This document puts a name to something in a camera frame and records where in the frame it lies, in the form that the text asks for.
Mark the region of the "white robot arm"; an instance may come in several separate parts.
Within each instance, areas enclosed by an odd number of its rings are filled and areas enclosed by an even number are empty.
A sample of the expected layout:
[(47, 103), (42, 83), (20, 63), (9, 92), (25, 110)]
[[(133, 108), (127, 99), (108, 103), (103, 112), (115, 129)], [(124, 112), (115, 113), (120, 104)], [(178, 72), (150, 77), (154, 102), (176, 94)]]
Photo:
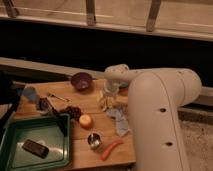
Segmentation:
[(178, 108), (195, 101), (202, 83), (191, 69), (133, 69), (120, 64), (104, 72), (106, 97), (126, 82), (133, 131), (136, 171), (191, 171), (178, 118)]

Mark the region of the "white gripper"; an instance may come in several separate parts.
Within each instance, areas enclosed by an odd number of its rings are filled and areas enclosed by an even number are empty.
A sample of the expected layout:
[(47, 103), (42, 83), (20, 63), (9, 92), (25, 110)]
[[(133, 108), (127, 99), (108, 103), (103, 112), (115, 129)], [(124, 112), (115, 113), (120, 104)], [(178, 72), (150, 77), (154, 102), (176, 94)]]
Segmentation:
[(118, 105), (118, 101), (117, 101), (117, 97), (116, 95), (119, 92), (119, 86), (120, 86), (120, 82), (119, 81), (114, 81), (114, 80), (107, 80), (104, 83), (104, 87), (103, 87), (103, 93), (100, 92), (97, 98), (97, 102), (98, 102), (98, 106), (101, 109), (105, 109), (106, 108), (106, 97), (105, 96), (112, 96), (110, 98), (110, 106), (111, 107), (115, 107)]

